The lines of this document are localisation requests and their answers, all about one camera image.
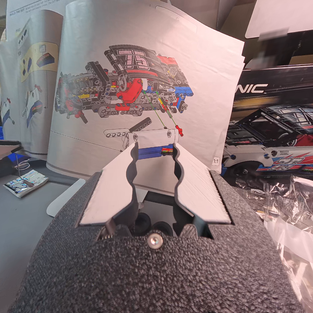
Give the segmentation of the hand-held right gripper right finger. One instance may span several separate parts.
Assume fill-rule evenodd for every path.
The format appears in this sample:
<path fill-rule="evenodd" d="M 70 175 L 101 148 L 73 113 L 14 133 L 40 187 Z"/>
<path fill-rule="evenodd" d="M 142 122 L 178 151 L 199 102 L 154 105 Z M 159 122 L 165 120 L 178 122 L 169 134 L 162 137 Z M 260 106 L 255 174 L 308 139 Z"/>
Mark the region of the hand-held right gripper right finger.
<path fill-rule="evenodd" d="M 179 236 L 195 231 L 198 236 L 212 236 L 210 224 L 232 225 L 233 219 L 221 189 L 209 168 L 180 144 L 173 144 L 174 209 L 183 210 L 184 225 Z"/>

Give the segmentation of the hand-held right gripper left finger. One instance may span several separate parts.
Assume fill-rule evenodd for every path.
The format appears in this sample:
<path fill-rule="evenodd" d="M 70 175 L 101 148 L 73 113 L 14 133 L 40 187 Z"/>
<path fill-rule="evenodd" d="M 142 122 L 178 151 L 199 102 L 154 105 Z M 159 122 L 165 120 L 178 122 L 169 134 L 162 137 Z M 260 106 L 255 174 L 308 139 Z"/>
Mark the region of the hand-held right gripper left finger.
<path fill-rule="evenodd" d="M 137 160 L 135 142 L 96 174 L 97 182 L 79 217 L 79 226 L 105 226 L 113 235 L 118 225 L 135 225 L 139 211 L 133 184 Z"/>

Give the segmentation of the black toy tire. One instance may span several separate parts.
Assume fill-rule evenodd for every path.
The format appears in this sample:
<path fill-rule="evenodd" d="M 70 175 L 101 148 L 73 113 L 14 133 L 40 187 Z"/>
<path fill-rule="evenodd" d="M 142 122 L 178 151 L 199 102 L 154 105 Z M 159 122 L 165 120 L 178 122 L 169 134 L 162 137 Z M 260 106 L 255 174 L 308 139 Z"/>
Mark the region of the black toy tire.
<path fill-rule="evenodd" d="M 164 221 L 158 221 L 152 225 L 153 230 L 159 230 L 167 236 L 173 237 L 173 229 L 170 224 Z"/>
<path fill-rule="evenodd" d="M 144 236 L 151 230 L 151 220 L 150 217 L 143 212 L 138 213 L 137 219 L 135 221 L 134 235 Z"/>

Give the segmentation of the instruction booklet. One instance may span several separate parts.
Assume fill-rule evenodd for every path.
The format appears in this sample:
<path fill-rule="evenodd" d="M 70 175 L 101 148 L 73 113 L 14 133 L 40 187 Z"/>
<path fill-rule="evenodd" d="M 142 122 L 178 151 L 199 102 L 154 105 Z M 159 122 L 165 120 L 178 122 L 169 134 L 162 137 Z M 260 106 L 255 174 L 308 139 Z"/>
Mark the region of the instruction booklet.
<path fill-rule="evenodd" d="M 4 138 L 88 179 L 139 141 L 135 185 L 174 192 L 173 143 L 221 172 L 244 42 L 161 1 L 38 1 L 1 42 Z"/>

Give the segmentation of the shiny sticker sheet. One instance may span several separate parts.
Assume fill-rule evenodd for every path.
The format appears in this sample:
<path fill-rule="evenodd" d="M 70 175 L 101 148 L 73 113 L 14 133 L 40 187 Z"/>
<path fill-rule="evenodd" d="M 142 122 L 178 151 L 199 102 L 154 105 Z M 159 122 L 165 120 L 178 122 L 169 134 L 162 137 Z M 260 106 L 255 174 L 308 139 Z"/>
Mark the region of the shiny sticker sheet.
<path fill-rule="evenodd" d="M 16 197 L 22 198 L 23 196 L 43 186 L 48 180 L 49 178 L 45 175 L 35 170 L 31 170 L 27 174 L 22 175 L 21 177 L 18 177 L 3 186 Z"/>

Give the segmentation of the clear plastic bags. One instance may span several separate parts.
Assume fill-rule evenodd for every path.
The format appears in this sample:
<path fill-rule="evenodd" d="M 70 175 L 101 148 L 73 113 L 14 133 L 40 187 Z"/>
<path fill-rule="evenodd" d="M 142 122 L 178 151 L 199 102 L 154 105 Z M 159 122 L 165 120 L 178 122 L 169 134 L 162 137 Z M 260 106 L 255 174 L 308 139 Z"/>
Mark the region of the clear plastic bags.
<path fill-rule="evenodd" d="M 237 178 L 235 189 L 264 221 L 297 298 L 312 312 L 312 181 L 291 176 L 286 184 L 269 184 Z"/>

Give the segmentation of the toy car set box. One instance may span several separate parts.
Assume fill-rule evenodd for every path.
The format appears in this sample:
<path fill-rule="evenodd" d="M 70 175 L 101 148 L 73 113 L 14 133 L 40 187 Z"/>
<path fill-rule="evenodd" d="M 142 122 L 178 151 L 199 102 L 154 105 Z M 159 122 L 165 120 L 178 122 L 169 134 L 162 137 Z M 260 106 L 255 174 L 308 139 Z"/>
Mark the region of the toy car set box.
<path fill-rule="evenodd" d="M 312 180 L 312 1 L 256 1 L 222 159 L 231 185 Z"/>

